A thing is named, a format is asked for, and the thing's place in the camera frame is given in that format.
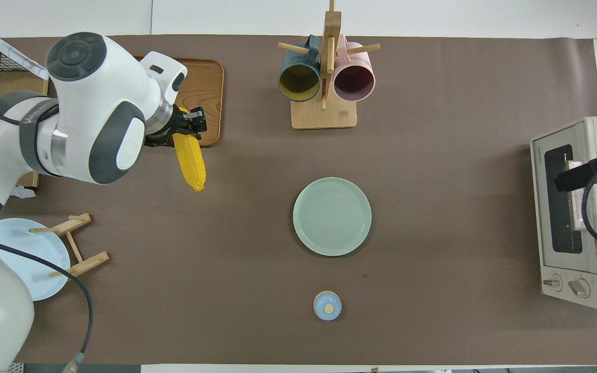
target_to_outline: mug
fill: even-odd
[[[333,90],[345,101],[357,102],[365,99],[375,89],[375,74],[372,72],[367,52],[348,54],[347,50],[362,47],[358,42],[347,42],[340,34],[338,56],[334,62]]]
[[[305,102],[315,97],[320,88],[319,38],[310,35],[305,45],[308,54],[287,50],[282,59],[278,89],[294,102]]]

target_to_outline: oven window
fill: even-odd
[[[552,248],[560,253],[581,253],[582,233],[571,229],[568,193],[557,191],[557,186],[554,184],[554,179],[567,169],[567,161],[573,160],[573,147],[567,145],[547,151],[544,159]]]

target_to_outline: oven door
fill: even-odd
[[[557,191],[554,179],[568,169],[568,161],[588,161],[587,131],[580,121],[533,141],[538,229],[543,265],[597,274],[595,240],[571,227],[568,193]]]

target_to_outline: green plate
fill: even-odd
[[[349,180],[311,182],[294,204],[294,229],[313,252],[340,256],[360,246],[370,231],[372,210],[363,191]]]

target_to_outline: pink mug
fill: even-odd
[[[372,72],[367,52],[348,54],[347,50],[362,47],[358,42],[347,42],[340,34],[338,56],[334,62],[333,88],[336,95],[345,101],[357,102],[365,99],[375,89],[375,74]]]

